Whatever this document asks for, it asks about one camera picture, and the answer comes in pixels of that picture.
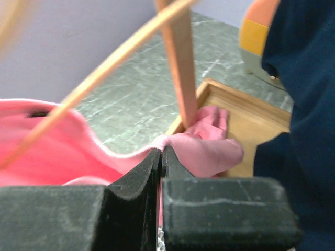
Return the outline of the wooden hanger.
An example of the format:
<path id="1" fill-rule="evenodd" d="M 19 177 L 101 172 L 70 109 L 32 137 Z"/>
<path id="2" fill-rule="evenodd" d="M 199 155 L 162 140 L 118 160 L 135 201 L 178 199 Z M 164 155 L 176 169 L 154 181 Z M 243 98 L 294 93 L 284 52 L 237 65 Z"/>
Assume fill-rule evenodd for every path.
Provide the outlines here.
<path id="1" fill-rule="evenodd" d="M 27 151 L 37 140 L 61 121 L 67 112 L 76 106 L 90 91 L 131 56 L 152 35 L 189 10 L 196 1 L 174 1 L 159 11 L 139 30 L 108 56 L 85 80 L 83 80 L 62 102 L 33 128 L 33 130 L 4 158 L 1 169 L 7 168 Z"/>

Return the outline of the pink t shirt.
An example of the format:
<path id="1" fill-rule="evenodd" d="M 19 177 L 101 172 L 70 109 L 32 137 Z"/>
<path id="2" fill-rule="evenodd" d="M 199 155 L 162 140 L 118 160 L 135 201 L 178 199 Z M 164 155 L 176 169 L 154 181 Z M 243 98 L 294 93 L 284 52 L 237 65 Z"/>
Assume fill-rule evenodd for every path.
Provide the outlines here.
<path id="1" fill-rule="evenodd" d="M 229 170 L 243 159 L 242 146 L 226 137 L 228 111 L 200 108 L 184 133 L 161 135 L 129 154 L 110 151 L 81 114 L 71 110 L 24 155 L 1 170 L 2 186 L 111 184 L 144 160 L 153 148 L 171 146 L 197 177 Z"/>

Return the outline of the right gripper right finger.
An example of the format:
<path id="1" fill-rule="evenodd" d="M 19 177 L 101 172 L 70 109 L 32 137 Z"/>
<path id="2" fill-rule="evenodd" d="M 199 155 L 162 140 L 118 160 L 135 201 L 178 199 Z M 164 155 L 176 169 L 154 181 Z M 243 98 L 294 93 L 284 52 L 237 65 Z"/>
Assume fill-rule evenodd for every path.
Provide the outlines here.
<path id="1" fill-rule="evenodd" d="M 271 178 L 196 178 L 163 151 L 167 250 L 289 250 L 303 234 L 285 189 Z"/>

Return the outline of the navy blue t shirt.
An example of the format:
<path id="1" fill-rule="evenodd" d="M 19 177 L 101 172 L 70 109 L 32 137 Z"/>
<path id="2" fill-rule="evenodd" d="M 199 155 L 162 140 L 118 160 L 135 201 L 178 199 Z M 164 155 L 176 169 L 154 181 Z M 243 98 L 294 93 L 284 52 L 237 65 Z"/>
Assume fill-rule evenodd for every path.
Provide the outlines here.
<path id="1" fill-rule="evenodd" d="M 281 1 L 262 67 L 294 105 L 289 132 L 257 147 L 253 173 L 286 189 L 304 231 L 296 250 L 334 250 L 334 1 Z"/>

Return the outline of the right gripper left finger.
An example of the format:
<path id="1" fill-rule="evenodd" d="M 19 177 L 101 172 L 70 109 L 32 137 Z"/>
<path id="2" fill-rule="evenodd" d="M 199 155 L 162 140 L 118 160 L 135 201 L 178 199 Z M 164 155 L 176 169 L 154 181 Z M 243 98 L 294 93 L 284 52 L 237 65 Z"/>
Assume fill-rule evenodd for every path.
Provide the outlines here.
<path id="1" fill-rule="evenodd" d="M 1 250 L 156 250 L 160 151 L 114 183 L 1 189 Z"/>

